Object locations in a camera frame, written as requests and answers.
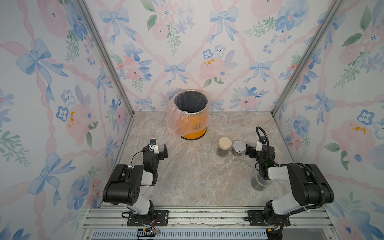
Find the glass jar with tea leaves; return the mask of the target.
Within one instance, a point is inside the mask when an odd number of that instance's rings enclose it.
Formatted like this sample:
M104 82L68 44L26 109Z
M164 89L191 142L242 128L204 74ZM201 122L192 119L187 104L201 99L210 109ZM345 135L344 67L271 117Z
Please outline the glass jar with tea leaves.
M224 151L224 150L220 149L219 146L218 146L217 154L220 157L225 157L225 156L227 156L229 154L229 151L230 150Z

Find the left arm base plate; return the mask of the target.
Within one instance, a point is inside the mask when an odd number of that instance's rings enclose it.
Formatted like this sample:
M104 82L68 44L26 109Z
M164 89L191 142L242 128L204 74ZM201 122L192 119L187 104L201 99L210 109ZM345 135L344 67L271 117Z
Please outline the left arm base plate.
M129 211L122 213L122 216L128 214L126 216L128 227L166 227L169 221L169 213L168 210L154 210L149 211L146 215L139 215Z

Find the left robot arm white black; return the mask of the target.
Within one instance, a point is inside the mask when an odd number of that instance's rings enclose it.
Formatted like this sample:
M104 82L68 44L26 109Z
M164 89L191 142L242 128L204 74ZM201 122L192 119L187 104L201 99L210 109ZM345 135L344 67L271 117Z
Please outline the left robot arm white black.
M103 191L103 201L112 205L123 205L129 211L122 217L127 219L127 226L153 226L158 217L152 201L144 198L141 187L153 187L158 180L160 161L168 157L167 146L160 152L155 145L143 148L143 164L128 166L118 164L114 168Z

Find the beige jar lid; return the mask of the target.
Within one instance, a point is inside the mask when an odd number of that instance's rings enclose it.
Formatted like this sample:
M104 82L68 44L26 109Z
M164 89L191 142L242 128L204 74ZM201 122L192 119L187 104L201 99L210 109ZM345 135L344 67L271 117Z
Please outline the beige jar lid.
M228 137L221 137L218 141L218 146L224 151L230 150L232 147L232 140Z

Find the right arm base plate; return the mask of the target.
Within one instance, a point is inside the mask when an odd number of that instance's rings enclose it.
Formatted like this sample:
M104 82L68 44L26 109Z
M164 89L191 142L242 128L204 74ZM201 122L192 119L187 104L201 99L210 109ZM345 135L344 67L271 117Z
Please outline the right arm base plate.
M284 215L268 215L262 210L248 210L248 216L245 221L249 222L252 227L275 227L280 226L284 220Z

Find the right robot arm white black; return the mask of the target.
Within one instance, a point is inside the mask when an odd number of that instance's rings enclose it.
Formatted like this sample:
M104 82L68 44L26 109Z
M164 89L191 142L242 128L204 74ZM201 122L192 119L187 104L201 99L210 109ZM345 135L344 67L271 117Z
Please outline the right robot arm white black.
M257 161L257 172L251 180L256 190L266 190L273 181L287 181L291 188L283 197L268 201L261 213L248 211L246 222L280 226L289 216L334 201L335 194L317 165L291 163L277 166L275 149L268 145L252 147L247 144L245 155Z

